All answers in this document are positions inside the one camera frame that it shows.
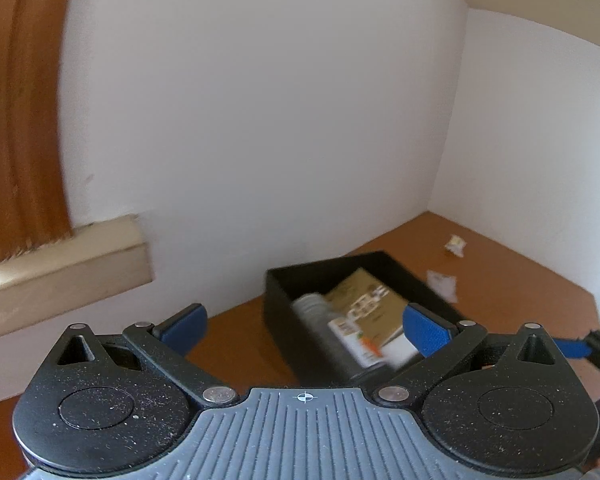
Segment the white label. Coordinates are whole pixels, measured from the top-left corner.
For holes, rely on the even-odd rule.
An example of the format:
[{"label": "white label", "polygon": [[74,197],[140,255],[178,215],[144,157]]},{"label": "white label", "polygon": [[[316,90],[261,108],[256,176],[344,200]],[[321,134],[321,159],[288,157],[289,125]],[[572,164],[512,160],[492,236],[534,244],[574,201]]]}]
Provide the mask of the white label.
[{"label": "white label", "polygon": [[352,320],[337,317],[329,322],[329,328],[363,368],[384,362],[378,348],[365,337],[360,327]]}]

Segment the window sill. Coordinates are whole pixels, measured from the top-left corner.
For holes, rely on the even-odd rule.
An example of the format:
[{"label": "window sill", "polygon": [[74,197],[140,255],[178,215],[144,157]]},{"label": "window sill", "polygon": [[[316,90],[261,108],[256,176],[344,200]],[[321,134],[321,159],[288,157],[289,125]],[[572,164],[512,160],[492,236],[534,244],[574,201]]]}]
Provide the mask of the window sill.
[{"label": "window sill", "polygon": [[132,216],[77,228],[70,240],[0,263],[0,336],[151,280]]}]

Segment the silver rivet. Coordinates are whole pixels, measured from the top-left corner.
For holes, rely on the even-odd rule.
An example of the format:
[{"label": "silver rivet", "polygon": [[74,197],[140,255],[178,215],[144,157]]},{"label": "silver rivet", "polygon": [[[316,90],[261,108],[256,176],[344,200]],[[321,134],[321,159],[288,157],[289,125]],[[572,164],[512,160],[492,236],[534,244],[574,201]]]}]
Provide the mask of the silver rivet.
[{"label": "silver rivet", "polygon": [[216,404],[224,404],[230,400],[234,400],[238,394],[234,389],[228,386],[212,386],[202,392],[203,399]]},{"label": "silver rivet", "polygon": [[409,391],[402,386],[385,386],[378,391],[378,397],[388,402],[401,402],[409,398]]}]

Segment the white crosshair symbol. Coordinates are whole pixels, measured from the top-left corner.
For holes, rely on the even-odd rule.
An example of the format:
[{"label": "white crosshair symbol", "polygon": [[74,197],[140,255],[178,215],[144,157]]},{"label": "white crosshair symbol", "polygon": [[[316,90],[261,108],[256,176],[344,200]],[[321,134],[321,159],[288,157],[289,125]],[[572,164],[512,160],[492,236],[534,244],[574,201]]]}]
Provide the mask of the white crosshair symbol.
[{"label": "white crosshair symbol", "polygon": [[309,402],[310,400],[314,400],[315,396],[312,396],[312,394],[305,392],[303,394],[299,394],[297,397],[294,398],[298,399],[300,402]]}]

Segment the circular cap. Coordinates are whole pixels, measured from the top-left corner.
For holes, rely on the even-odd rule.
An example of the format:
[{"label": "circular cap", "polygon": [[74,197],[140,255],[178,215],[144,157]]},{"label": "circular cap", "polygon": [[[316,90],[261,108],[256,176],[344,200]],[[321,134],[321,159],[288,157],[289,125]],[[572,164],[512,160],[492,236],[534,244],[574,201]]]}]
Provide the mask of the circular cap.
[{"label": "circular cap", "polygon": [[65,398],[62,420],[79,430],[103,430],[123,422],[134,410],[132,397],[117,388],[87,388]]},{"label": "circular cap", "polygon": [[215,402],[216,404],[224,404],[230,400],[234,400],[237,396],[235,390],[228,386],[212,386],[202,392],[202,397],[208,402]]},{"label": "circular cap", "polygon": [[528,388],[498,388],[478,400],[480,414],[491,424],[509,430],[532,430],[546,423],[554,406],[545,396]]},{"label": "circular cap", "polygon": [[385,386],[378,390],[378,397],[388,402],[401,402],[409,398],[409,391],[402,386]]}]

